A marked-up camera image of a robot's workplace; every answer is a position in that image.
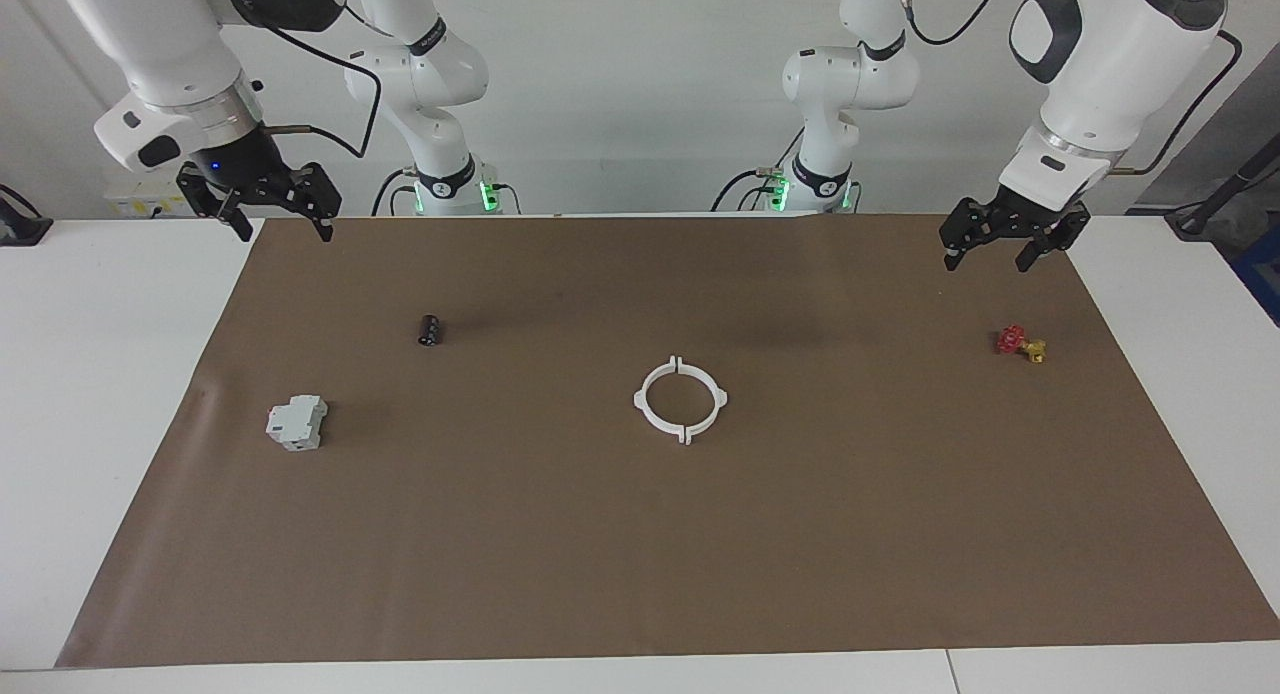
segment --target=red valve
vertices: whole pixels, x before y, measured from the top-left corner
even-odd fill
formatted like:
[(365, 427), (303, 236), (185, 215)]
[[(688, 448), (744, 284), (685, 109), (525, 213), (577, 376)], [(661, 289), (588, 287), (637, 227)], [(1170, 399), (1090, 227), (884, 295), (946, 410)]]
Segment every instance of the red valve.
[(1000, 353), (1002, 355), (1014, 355), (1018, 353), (1025, 343), (1027, 332), (1015, 324), (1000, 333), (1000, 339), (996, 341), (996, 348), (1000, 350)]

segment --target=brown surface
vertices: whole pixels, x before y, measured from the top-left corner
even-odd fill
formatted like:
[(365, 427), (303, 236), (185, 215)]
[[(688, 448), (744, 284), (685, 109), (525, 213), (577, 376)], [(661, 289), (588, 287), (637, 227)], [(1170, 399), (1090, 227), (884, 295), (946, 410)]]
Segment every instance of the brown surface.
[(1069, 261), (937, 224), (270, 222), (59, 666), (1280, 638)]

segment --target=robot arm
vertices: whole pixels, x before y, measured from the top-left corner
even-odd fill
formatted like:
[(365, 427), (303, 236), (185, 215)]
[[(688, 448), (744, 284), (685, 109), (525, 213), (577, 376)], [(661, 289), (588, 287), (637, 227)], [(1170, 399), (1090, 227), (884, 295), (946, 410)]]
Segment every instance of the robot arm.
[(1030, 239), (1020, 271), (1069, 248), (1089, 220), (1083, 193), (1179, 91), (1225, 15), (1226, 0), (1025, 0), (1010, 46), (1048, 86), (1048, 100), (1000, 175), (996, 198), (964, 198), (942, 225), (947, 269), (992, 239)]
[(906, 106), (920, 82), (900, 0), (841, 0), (840, 15), (859, 45), (796, 52), (783, 73), (787, 99), (800, 106), (805, 125), (800, 151), (785, 164), (787, 210), (837, 207), (859, 140), (850, 110)]
[(320, 165), (284, 164), (219, 27), (238, 13), (260, 27), (324, 29), (346, 0), (238, 0), (234, 10), (216, 0), (67, 1), (128, 79), (128, 96), (95, 125), (122, 165), (150, 172), (189, 156), (178, 184), (192, 207), (246, 242), (242, 204), (284, 207), (332, 237), (342, 197)]
[[(462, 125), (443, 108), (474, 102), (489, 87), (480, 52), (449, 32), (433, 0), (361, 0), (372, 26), (398, 38), (353, 61), (383, 82), (381, 117), (408, 142), (428, 215), (485, 214), (498, 206), (493, 173), (467, 149)], [(369, 79), (348, 70), (347, 88), (372, 102)]]

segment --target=white ring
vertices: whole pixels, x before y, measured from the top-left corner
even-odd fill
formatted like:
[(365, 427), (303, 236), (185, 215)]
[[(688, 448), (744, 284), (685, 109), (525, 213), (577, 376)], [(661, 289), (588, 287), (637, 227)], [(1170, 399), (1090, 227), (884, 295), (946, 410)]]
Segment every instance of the white ring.
[[(654, 382), (662, 379), (663, 376), (668, 376), (672, 374), (678, 374), (681, 376), (691, 376), (701, 382), (701, 384), (707, 387), (708, 392), (712, 393), (712, 398), (716, 402), (714, 408), (712, 408), (710, 416), (708, 416), (707, 419), (695, 425), (685, 426), (684, 424), (672, 424), (669, 421), (664, 421), (662, 417), (654, 414), (653, 407), (649, 406), (649, 387), (652, 387)], [(694, 443), (695, 435), (707, 432), (708, 429), (712, 428), (713, 424), (716, 424), (716, 417), (719, 416), (719, 411), (724, 407), (726, 403), (728, 403), (728, 392), (721, 389), (716, 384), (716, 380), (712, 379), (710, 374), (707, 374), (705, 371), (698, 369), (696, 366), (687, 365), (685, 360), (672, 355), (671, 361), (664, 362), (664, 365), (653, 370), (653, 373), (650, 373), (649, 376), (645, 378), (644, 385), (641, 385), (640, 391), (635, 393), (635, 397), (632, 397), (632, 402), (635, 403), (637, 410), (644, 412), (644, 417), (648, 419), (649, 424), (654, 425), (655, 429), (658, 429), (659, 432), (664, 432), (667, 434), (672, 434), (673, 437), (676, 437), (676, 439), (680, 440), (681, 444), (689, 446)]]

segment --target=black stand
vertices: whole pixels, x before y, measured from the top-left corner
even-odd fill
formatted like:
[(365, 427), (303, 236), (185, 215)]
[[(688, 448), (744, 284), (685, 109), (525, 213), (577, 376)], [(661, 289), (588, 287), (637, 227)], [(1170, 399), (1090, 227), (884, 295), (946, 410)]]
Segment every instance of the black stand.
[(1221, 207), (1226, 206), (1226, 202), (1235, 198), (1235, 195), (1243, 192), (1253, 179), (1262, 175), (1262, 170), (1271, 161), (1275, 161), (1276, 157), (1280, 157), (1280, 134), (1275, 134), (1265, 147), (1249, 157), (1249, 161), (1244, 163), (1244, 166), (1240, 166), (1240, 170), (1235, 175), (1224, 182), (1210, 198), (1204, 198), (1203, 205), (1196, 211), (1185, 216), (1170, 214), (1165, 216), (1165, 222), (1174, 228), (1174, 233), (1178, 234), (1179, 239), (1198, 242), (1199, 236), (1204, 233), (1208, 220), (1213, 219), (1213, 215), (1221, 211)]
[(0, 198), (0, 247), (35, 247), (45, 238), (45, 232), (54, 225), (52, 219), (27, 219), (18, 214), (9, 202)]

